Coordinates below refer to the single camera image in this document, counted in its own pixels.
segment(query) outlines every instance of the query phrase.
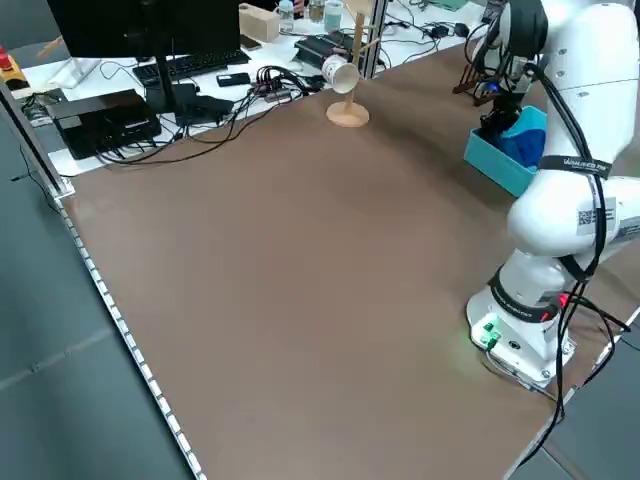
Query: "desk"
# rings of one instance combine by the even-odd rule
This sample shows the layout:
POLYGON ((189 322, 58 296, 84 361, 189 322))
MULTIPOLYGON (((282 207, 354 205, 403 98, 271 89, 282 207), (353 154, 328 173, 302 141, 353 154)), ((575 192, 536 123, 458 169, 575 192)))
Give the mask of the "desk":
MULTIPOLYGON (((470 27, 479 24, 484 12, 484 7, 480 7, 475 3, 469 2, 465 7, 458 12, 448 12, 446 10, 430 6, 425 11, 421 11, 417 7, 411 7, 415 22, 417 25, 423 25, 427 22, 434 21, 447 21, 456 22, 461 21, 467 23, 470 27)), ((403 20, 411 20, 409 13, 398 4, 393 2, 389 5, 388 12, 394 17, 402 18, 403 20)), ((343 28, 353 28, 354 22, 350 15, 343 12, 343 28)), ((322 24, 314 24, 308 19, 297 20, 295 23, 294 33, 299 35, 318 35, 323 34, 324 28, 322 24)), ((403 30, 398 29, 395 35, 390 35, 391 32, 387 31, 387 34, 383 37, 383 48, 389 55, 392 65, 399 65, 407 57, 423 52, 426 47, 421 47, 412 43, 423 41, 422 35, 416 29, 403 30)), ((265 65, 278 65, 286 67, 290 70, 298 72, 304 75, 316 75, 320 72, 308 65, 301 64, 299 62, 292 62, 293 57, 297 53, 297 49, 294 44, 300 39, 297 36, 284 36, 281 35, 273 43, 264 44, 264 47, 259 50, 248 52, 251 57, 251 61, 247 65, 230 66, 229 73, 247 72, 252 78, 255 78, 257 70, 265 65)), ((440 42, 440 48, 445 49, 461 43, 463 39, 449 37, 440 42)), ((386 61, 386 56, 382 55, 381 58, 386 61)), ((127 72, 131 73, 132 68, 136 65, 136 61, 133 58, 122 58, 116 60, 120 65, 125 65, 127 72)), ((53 77, 53 75, 60 69, 61 62, 53 63, 49 65, 43 65, 33 68, 27 68, 24 70, 27 79, 30 84, 38 89, 46 84, 46 82, 53 77)), ((69 100, 78 100, 82 98, 93 97, 97 95, 104 95, 107 93, 127 90, 134 88, 140 95, 144 96, 144 89, 124 71, 118 71, 120 68, 112 61, 105 60, 101 65, 102 71, 99 69, 94 70, 82 83, 76 88, 71 90, 65 90, 65 95, 69 100), (103 73, 107 77, 113 78, 110 80, 103 76, 103 73)), ((194 80, 201 88, 203 95, 211 95, 216 98, 223 98, 228 100, 240 100, 246 95, 247 87, 227 87, 220 88, 216 82, 216 76, 220 72, 214 72, 207 75, 197 76, 194 80)), ((258 100, 249 109, 249 114, 254 115, 259 112, 265 111, 269 108, 270 104, 267 104, 263 100, 258 100)), ((174 120, 173 115, 166 115, 167 119, 161 119, 164 125, 161 135, 156 137, 156 140, 166 141, 172 136, 171 131, 175 131, 176 126, 172 123, 174 120)), ((208 125, 205 129, 213 128, 214 125, 208 125)), ((123 153, 129 155, 136 155, 136 150, 131 149, 128 152, 125 150, 123 153)), ((103 166, 103 162, 95 157, 90 157, 83 160, 75 160, 69 150, 62 149, 50 153, 51 160, 58 170, 58 173, 67 176, 75 176, 79 173, 94 170, 103 166)))
MULTIPOLYGON (((79 239, 209 478, 495 480, 548 419, 467 338, 513 199, 462 161, 463 65, 457 47, 365 82, 359 130, 322 92, 206 157, 74 181, 79 239)), ((624 316, 640 255, 615 260, 589 296, 624 316)), ((571 332, 580 384, 604 337, 571 332)))

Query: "qr code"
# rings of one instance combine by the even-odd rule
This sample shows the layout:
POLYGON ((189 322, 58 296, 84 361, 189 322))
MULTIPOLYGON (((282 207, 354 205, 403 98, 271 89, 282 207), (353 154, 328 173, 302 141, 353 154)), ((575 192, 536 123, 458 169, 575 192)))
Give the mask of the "qr code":
POLYGON ((578 212, 578 226, 580 225, 591 225, 595 220, 594 211, 582 211, 578 212))

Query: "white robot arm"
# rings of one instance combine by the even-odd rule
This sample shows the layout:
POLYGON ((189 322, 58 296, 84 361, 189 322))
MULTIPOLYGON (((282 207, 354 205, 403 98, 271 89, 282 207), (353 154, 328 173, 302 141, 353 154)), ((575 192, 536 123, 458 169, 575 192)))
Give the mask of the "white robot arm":
MULTIPOLYGON (((486 68, 501 68, 495 64, 497 50, 514 56, 505 70, 510 84, 502 85, 510 100, 494 109, 494 126, 510 126, 509 109, 519 105, 531 84, 525 65, 544 55, 546 76, 573 112, 595 159, 580 158, 550 103, 542 168, 509 213, 517 250, 467 305, 473 342, 483 349, 490 343, 491 354, 524 381, 546 386, 556 371, 558 299, 576 282, 561 259, 572 258, 586 269, 595 255, 597 196, 589 173, 601 175, 606 205, 600 261, 640 237, 640 180, 608 178, 634 134, 636 19, 618 4, 511 0, 483 45, 476 48, 474 62, 486 68)), ((575 345, 568 336, 562 342, 564 364, 575 345)))

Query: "mobile phone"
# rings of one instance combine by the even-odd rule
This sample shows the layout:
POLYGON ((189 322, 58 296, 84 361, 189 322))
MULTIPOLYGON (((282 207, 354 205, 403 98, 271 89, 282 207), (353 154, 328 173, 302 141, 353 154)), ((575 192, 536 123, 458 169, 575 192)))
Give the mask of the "mobile phone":
POLYGON ((262 44, 260 42, 256 42, 253 38, 249 38, 243 34, 240 34, 240 45, 249 51, 262 48, 262 44))
POLYGON ((221 87, 235 87, 236 85, 249 85, 251 83, 251 77, 248 73, 218 75, 216 80, 221 87))

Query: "blue box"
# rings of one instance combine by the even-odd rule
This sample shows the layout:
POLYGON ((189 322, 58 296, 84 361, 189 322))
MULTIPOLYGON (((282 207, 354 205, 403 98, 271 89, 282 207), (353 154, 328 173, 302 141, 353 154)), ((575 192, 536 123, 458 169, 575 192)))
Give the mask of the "blue box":
MULTIPOLYGON (((527 130, 547 129, 547 115, 535 107, 522 109, 518 121, 503 136, 513 137, 527 130)), ((525 168, 508 155, 478 136, 478 130, 471 131, 469 143, 464 152, 464 159, 496 182, 515 197, 522 195, 538 169, 533 166, 525 168)))

